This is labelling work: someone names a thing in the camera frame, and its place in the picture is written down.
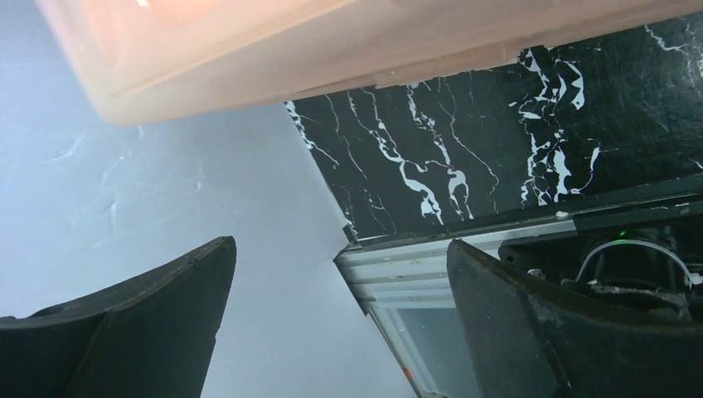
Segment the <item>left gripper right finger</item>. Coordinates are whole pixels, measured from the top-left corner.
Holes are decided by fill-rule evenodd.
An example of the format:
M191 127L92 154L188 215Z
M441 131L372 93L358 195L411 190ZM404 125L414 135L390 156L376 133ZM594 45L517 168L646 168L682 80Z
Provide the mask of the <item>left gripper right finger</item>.
M700 323L564 289L454 240L448 281L485 397L699 397Z

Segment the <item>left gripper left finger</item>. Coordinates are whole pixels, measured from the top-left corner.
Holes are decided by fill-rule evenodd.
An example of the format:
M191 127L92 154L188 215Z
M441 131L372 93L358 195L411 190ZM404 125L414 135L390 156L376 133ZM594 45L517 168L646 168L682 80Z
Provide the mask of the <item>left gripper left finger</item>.
M198 397L236 252L222 236L106 289L2 318L2 396Z

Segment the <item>pink plastic storage box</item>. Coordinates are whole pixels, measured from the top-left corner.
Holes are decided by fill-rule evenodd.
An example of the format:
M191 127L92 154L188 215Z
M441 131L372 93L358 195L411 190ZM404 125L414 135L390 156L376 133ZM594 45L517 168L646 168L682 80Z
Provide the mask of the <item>pink plastic storage box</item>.
M40 1L95 110L137 125L402 85L680 17L699 1Z

